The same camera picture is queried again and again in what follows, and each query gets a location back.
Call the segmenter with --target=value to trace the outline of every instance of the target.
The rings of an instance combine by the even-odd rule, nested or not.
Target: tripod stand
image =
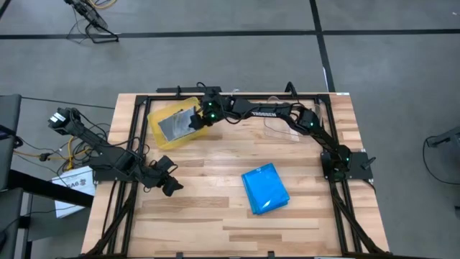
[[[79,13],[89,22],[85,28],[85,33],[93,43],[99,44],[119,41],[119,37],[107,29],[108,25],[106,21],[102,19],[101,15],[99,15],[96,9],[94,9],[94,7],[90,5],[86,0],[64,0],[64,2],[71,5],[74,10],[77,11],[77,13]],[[97,37],[94,37],[94,35],[89,32],[90,28],[94,28],[99,32],[107,32],[108,35],[97,35]],[[101,37],[109,38],[109,40],[96,40],[96,38]]]

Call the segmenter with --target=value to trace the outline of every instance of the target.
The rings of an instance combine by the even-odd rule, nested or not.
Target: blue plastic container
[[[288,204],[289,194],[272,163],[241,177],[253,214],[263,214]]]

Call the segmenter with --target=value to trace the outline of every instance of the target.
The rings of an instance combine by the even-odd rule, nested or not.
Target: wooden tabletop
[[[135,96],[119,95],[109,142],[128,139]],[[153,101],[151,112],[175,102]],[[302,102],[313,108],[312,101]],[[361,150],[350,96],[331,94],[331,105],[340,143]],[[284,123],[271,120],[267,124],[272,127]],[[267,256],[270,250],[276,256],[340,255],[331,195],[319,158],[322,148],[310,137],[291,133],[281,135],[284,139],[273,137],[277,133],[265,129],[263,118],[237,125],[222,121],[210,127],[206,136],[185,146],[159,150],[148,128],[146,143],[151,150],[147,162],[167,155],[179,165],[173,176],[184,189],[168,198],[159,188],[145,193],[140,185],[128,256],[175,256],[176,252],[184,252],[184,256]],[[257,216],[251,212],[241,174],[268,163],[275,165],[290,200],[281,209]],[[82,253],[101,237],[111,185],[97,186]],[[374,191],[360,180],[349,181],[349,185],[356,219],[378,246],[388,250]],[[114,206],[112,202],[109,222]],[[345,219],[344,225],[352,251]],[[121,249],[123,231],[122,222],[116,252]]]

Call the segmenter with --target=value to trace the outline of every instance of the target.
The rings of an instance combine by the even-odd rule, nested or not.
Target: concrete floor
[[[324,29],[460,28],[458,1],[317,2]],[[115,32],[314,28],[306,0],[118,0],[101,15]],[[63,2],[12,0],[0,19],[0,35],[66,34],[74,22]],[[460,188],[426,173],[421,148],[425,137],[459,126],[460,35],[325,39],[336,90],[351,93],[364,146],[377,157],[372,169],[391,251],[458,258],[460,219],[454,206],[460,205]],[[298,91],[326,91],[315,36],[139,38],[107,45],[1,40],[0,53],[1,94],[86,104],[114,106],[121,92],[196,81],[228,91],[281,91],[288,81]],[[59,106],[65,105],[23,100],[19,135],[38,147],[66,142],[47,128]],[[111,121],[110,109],[78,108],[95,122]],[[440,178],[460,182],[455,155],[440,147],[428,150],[427,161]],[[17,158],[13,168],[53,176]],[[74,227],[34,242],[32,257],[77,255],[86,226]]]

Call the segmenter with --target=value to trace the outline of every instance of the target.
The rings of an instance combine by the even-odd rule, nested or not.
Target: yellow plastic container
[[[200,109],[200,101],[196,97],[190,97],[189,99],[183,100],[176,104],[171,104],[164,109],[150,112],[149,115],[147,115],[149,125],[152,129],[153,137],[155,139],[155,142],[157,143],[158,148],[163,150],[177,148],[185,144],[189,140],[206,135],[208,133],[208,128],[204,127],[203,129],[197,130],[194,133],[191,133],[189,135],[186,135],[184,137],[170,142],[168,142],[165,136],[163,135],[163,132],[160,126],[158,125],[158,122],[161,122],[162,120],[174,115],[180,110],[187,110],[193,106],[196,107],[196,110]]]

